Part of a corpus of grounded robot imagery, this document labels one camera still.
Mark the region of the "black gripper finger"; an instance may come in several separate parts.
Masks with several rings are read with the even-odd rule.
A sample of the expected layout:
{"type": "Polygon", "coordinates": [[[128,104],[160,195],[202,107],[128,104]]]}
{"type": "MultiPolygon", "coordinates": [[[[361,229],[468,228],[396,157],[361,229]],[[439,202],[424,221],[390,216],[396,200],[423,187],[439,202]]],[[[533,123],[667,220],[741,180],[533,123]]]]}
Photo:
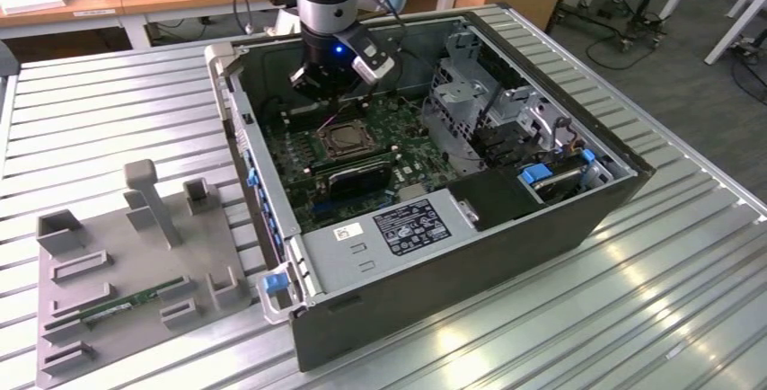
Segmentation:
{"type": "Polygon", "coordinates": [[[341,94],[338,77],[340,73],[333,67],[304,63],[289,76],[289,83],[294,93],[312,102],[332,102],[341,94]]]}
{"type": "Polygon", "coordinates": [[[349,93],[354,91],[362,82],[357,75],[336,75],[333,79],[333,105],[337,106],[340,101],[349,93]]]}

